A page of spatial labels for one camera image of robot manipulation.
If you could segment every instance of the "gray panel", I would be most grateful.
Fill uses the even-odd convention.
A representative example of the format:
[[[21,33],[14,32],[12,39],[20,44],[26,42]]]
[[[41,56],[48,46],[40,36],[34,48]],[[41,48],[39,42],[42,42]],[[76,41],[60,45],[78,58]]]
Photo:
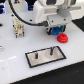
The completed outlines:
[[[61,17],[59,14],[54,14],[47,16],[47,20],[49,27],[56,27],[70,23],[72,21],[72,18],[71,14],[69,14],[66,18]]]

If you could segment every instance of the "white base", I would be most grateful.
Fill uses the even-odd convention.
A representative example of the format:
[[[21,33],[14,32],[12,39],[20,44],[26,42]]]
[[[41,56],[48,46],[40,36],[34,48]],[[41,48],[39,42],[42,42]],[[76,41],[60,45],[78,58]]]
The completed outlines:
[[[19,13],[29,21],[32,12]],[[67,25],[65,34],[69,37],[66,44],[59,43],[57,36],[48,36],[46,29],[25,25],[25,37],[16,38],[13,30],[11,14],[0,15],[0,84],[8,84],[38,74],[55,70],[64,66],[84,61],[84,32],[73,23]],[[29,51],[59,46],[67,59],[30,68],[25,53]]]

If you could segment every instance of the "robotic arm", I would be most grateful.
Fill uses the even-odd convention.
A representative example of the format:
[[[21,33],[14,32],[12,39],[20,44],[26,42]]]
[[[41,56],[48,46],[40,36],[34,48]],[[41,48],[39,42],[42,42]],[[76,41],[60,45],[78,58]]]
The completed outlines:
[[[84,12],[82,11],[84,9],[83,0],[37,0],[33,9],[33,21],[35,24],[32,24],[22,20],[15,12],[11,0],[8,0],[8,2],[16,17],[22,22],[32,26],[52,27],[57,26],[58,24],[64,25],[71,22],[74,13],[76,14],[76,12],[81,12],[81,17],[84,15]]]

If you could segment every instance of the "metal plate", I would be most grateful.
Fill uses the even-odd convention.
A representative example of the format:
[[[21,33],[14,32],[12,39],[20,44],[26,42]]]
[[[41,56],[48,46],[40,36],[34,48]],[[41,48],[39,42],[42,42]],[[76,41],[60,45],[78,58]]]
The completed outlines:
[[[26,57],[30,68],[66,59],[65,55],[58,46],[52,48],[53,55],[50,55],[51,48],[26,53]]]

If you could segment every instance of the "small device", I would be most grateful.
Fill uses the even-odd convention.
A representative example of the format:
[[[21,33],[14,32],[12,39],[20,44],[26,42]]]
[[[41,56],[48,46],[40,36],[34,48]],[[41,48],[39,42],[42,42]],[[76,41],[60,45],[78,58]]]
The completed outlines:
[[[24,24],[18,19],[13,19],[13,24],[16,38],[24,36]]]
[[[59,46],[26,53],[30,68],[66,59]]]

